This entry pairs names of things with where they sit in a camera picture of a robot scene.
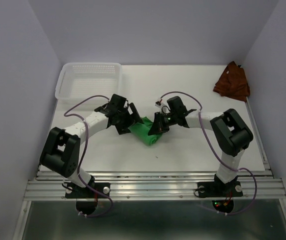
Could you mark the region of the green microfibre towel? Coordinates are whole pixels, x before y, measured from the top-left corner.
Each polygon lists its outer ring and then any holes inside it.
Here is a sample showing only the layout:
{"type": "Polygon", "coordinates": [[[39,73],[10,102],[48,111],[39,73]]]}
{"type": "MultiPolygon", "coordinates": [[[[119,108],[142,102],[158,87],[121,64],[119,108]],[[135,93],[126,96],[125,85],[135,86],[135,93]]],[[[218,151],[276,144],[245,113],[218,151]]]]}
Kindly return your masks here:
{"type": "Polygon", "coordinates": [[[129,131],[135,135],[140,141],[142,141],[147,146],[152,146],[155,144],[161,137],[162,133],[148,135],[153,122],[146,116],[142,118],[142,122],[137,122],[134,125],[130,126],[129,131]]]}

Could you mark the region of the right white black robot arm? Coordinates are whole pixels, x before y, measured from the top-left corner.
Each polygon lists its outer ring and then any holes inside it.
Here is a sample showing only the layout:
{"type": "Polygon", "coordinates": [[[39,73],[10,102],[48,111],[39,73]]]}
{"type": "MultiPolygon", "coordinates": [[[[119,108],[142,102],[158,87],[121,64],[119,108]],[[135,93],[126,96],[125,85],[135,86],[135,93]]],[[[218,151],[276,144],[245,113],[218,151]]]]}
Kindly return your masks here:
{"type": "Polygon", "coordinates": [[[213,182],[214,192],[225,195],[231,190],[231,183],[237,177],[238,167],[244,151],[253,141],[254,135],[239,113],[230,108],[224,112],[203,112],[199,109],[187,109],[179,96],[169,98],[167,104],[160,98],[155,102],[159,111],[148,135],[166,133],[173,125],[184,128],[200,128],[220,162],[213,182]]]}

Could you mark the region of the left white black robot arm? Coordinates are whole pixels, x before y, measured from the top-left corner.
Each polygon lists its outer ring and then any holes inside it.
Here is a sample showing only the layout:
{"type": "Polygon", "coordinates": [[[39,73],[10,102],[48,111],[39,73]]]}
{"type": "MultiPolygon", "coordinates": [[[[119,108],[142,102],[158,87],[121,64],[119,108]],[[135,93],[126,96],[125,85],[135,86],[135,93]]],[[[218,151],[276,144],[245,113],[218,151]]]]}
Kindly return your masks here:
{"type": "Polygon", "coordinates": [[[76,107],[96,97],[101,98],[102,95],[88,97],[64,114],[65,117],[77,117],[80,121],[65,128],[52,128],[39,159],[40,165],[75,184],[83,197],[94,193],[94,177],[80,166],[89,138],[111,126],[119,135],[127,134],[129,127],[143,123],[135,105],[117,94],[113,94],[107,103],[97,107],[88,117],[72,113],[76,107]]]}

